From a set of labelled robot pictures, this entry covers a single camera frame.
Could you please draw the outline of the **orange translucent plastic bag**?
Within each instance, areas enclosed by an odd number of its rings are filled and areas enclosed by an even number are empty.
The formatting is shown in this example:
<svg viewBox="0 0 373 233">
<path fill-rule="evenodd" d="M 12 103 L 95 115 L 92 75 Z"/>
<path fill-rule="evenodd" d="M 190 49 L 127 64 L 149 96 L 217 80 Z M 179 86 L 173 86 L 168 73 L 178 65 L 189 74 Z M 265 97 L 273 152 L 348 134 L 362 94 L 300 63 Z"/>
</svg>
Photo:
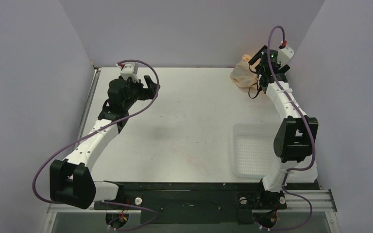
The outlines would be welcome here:
<svg viewBox="0 0 373 233">
<path fill-rule="evenodd" d="M 250 65 L 248 62 L 252 57 L 253 55 L 244 54 L 230 73 L 231 81 L 240 88 L 250 87 L 258 81 L 258 75 L 254 72 L 256 66 L 259 64 L 259 60 Z"/>
</svg>

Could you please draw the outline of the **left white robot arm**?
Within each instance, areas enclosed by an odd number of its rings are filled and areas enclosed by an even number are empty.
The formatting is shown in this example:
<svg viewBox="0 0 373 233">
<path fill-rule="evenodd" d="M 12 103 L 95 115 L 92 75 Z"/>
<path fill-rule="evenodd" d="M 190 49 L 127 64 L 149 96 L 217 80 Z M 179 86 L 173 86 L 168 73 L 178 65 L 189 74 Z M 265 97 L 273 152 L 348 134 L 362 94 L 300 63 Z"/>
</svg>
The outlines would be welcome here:
<svg viewBox="0 0 373 233">
<path fill-rule="evenodd" d="M 138 100 L 154 100 L 158 84 L 148 75 L 144 82 L 120 75 L 108 85 L 108 98 L 91 131 L 63 160 L 50 165 L 50 198 L 54 202 L 87 209 L 92 203 L 106 201 L 112 208 L 125 204 L 125 194 L 112 182 L 95 182 L 91 170 L 108 144 L 125 127 L 129 109 Z"/>
</svg>

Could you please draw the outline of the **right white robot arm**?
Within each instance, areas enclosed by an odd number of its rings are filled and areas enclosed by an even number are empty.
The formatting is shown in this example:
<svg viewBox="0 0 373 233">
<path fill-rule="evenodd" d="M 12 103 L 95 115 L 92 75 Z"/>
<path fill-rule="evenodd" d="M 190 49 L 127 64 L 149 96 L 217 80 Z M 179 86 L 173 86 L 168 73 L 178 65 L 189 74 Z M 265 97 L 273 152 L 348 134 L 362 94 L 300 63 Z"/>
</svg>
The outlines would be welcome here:
<svg viewBox="0 0 373 233">
<path fill-rule="evenodd" d="M 289 86 L 287 62 L 294 55 L 290 46 L 281 45 L 271 50 L 264 45 L 248 62 L 255 66 L 257 91 L 265 93 L 273 102 L 281 125 L 273 141 L 275 159 L 271 169 L 260 181 L 254 200 L 262 209 L 283 208 L 283 188 L 289 176 L 297 171 L 307 171 L 315 163 L 315 140 L 318 120 L 301 109 Z"/>
</svg>

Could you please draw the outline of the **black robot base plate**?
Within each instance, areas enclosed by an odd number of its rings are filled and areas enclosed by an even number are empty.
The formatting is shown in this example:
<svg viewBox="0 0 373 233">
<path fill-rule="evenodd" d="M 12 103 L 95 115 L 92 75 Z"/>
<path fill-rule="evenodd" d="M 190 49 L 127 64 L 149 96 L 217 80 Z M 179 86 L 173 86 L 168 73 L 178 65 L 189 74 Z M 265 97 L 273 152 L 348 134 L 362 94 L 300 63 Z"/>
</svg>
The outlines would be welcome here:
<svg viewBox="0 0 373 233">
<path fill-rule="evenodd" d="M 255 183 L 117 182 L 117 197 L 94 203 L 96 210 L 128 213 L 141 199 L 141 223 L 155 224 L 253 224 L 277 210 L 289 210 L 291 196 L 273 193 Z"/>
</svg>

